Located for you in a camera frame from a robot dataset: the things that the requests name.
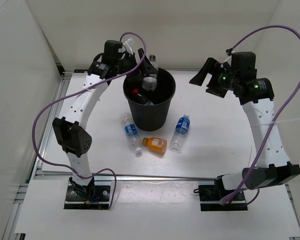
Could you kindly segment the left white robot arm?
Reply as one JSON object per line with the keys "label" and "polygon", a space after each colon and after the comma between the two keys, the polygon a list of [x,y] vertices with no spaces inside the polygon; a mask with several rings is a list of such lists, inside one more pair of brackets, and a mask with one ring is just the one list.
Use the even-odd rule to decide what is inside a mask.
{"label": "left white robot arm", "polygon": [[127,47],[105,47],[87,70],[83,92],[77,95],[63,116],[56,117],[52,122],[57,143],[70,162],[70,184],[83,200],[95,196],[94,178],[88,161],[88,151],[92,145],[92,137],[86,131],[89,117],[112,78],[120,74],[130,77],[141,73],[137,64],[135,54],[130,53]]}

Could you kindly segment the red cap water bottle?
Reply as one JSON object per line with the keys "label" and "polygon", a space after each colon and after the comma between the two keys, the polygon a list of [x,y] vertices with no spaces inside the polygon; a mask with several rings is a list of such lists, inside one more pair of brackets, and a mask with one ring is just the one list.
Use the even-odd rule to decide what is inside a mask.
{"label": "red cap water bottle", "polygon": [[153,106],[153,102],[148,98],[146,97],[144,94],[140,93],[140,91],[135,88],[131,91],[131,99],[138,103],[138,104],[141,104],[141,105],[144,105],[144,106]]}

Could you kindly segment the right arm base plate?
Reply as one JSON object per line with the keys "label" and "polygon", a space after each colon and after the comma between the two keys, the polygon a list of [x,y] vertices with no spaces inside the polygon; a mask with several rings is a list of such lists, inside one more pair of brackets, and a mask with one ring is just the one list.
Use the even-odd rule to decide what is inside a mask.
{"label": "right arm base plate", "polygon": [[220,199],[232,193],[234,190],[218,189],[214,184],[201,184],[193,190],[199,195],[200,210],[202,212],[233,212],[247,211],[248,206],[245,195],[242,191],[237,193],[232,201],[223,205],[219,204]]}

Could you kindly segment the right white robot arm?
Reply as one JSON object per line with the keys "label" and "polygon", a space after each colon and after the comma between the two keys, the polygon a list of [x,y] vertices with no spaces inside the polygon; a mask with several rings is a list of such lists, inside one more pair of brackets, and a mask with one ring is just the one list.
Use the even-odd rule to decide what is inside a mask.
{"label": "right white robot arm", "polygon": [[239,99],[252,132],[256,156],[250,167],[237,173],[220,175],[214,181],[214,193],[220,200],[229,200],[236,189],[257,190],[283,185],[300,175],[300,166],[292,164],[283,146],[274,121],[275,105],[272,84],[257,78],[255,57],[242,57],[233,66],[209,57],[190,84],[201,86],[211,78],[206,92],[224,98],[228,91]]}

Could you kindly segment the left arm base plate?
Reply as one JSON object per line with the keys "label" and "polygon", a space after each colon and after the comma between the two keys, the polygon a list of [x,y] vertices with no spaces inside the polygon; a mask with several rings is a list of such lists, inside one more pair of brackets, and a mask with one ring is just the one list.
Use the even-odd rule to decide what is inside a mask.
{"label": "left arm base plate", "polygon": [[92,192],[88,196],[81,196],[68,182],[63,208],[65,210],[108,210],[111,190],[110,181],[95,181]]}

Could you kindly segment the blue cap water bottle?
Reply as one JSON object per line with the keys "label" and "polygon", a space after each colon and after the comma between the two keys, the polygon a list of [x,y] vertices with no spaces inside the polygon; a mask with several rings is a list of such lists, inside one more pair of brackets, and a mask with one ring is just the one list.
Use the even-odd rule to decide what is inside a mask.
{"label": "blue cap water bottle", "polygon": [[183,143],[190,128],[190,123],[190,115],[188,113],[185,113],[181,118],[179,118],[169,143],[170,149],[177,151],[182,149]]}

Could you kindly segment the small black cap water bottle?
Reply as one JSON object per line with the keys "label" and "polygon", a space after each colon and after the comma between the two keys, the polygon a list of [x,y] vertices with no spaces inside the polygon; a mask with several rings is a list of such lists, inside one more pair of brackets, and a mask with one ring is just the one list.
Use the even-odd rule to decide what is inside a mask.
{"label": "small black cap water bottle", "polygon": [[149,55],[149,61],[157,69],[157,77],[144,77],[142,80],[142,88],[147,92],[153,92],[157,88],[157,78],[159,74],[159,67],[157,64],[157,59],[154,54]]}

